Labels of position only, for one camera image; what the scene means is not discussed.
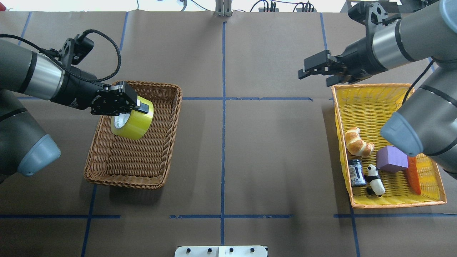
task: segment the yellow wicker basket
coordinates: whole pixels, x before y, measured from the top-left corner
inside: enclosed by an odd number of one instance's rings
[[[332,87],[335,102],[336,128],[339,139],[340,161],[346,188],[354,208],[399,208],[446,203],[446,194],[438,165],[427,156],[417,156],[421,195],[411,189],[402,171],[380,172],[386,188],[382,197],[370,196],[366,187],[351,187],[348,159],[362,160],[363,169],[376,164],[376,151],[390,145],[379,131],[393,112],[401,106],[410,84],[339,85]],[[344,133],[351,127],[359,127],[361,137],[375,144],[369,157],[353,156],[346,151]]]

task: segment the panda figurine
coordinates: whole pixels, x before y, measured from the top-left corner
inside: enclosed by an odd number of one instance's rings
[[[383,193],[386,192],[386,189],[383,186],[381,177],[378,175],[379,169],[376,168],[373,164],[370,164],[367,168],[368,176],[364,175],[367,183],[370,184],[371,188],[367,187],[367,192],[369,195],[377,195],[381,197]]]

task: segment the orange toy carrot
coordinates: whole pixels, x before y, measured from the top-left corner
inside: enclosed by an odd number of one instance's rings
[[[408,168],[404,170],[408,183],[416,194],[421,194],[416,157],[408,156]]]

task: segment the purple cube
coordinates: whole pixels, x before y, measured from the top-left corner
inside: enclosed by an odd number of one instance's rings
[[[399,172],[408,168],[408,156],[388,145],[376,153],[376,167],[382,171]]]

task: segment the toy croissant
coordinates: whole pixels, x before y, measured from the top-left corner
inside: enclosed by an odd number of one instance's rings
[[[357,127],[353,127],[345,133],[346,148],[353,155],[368,157],[374,150],[374,144],[363,141],[359,133],[360,129]]]

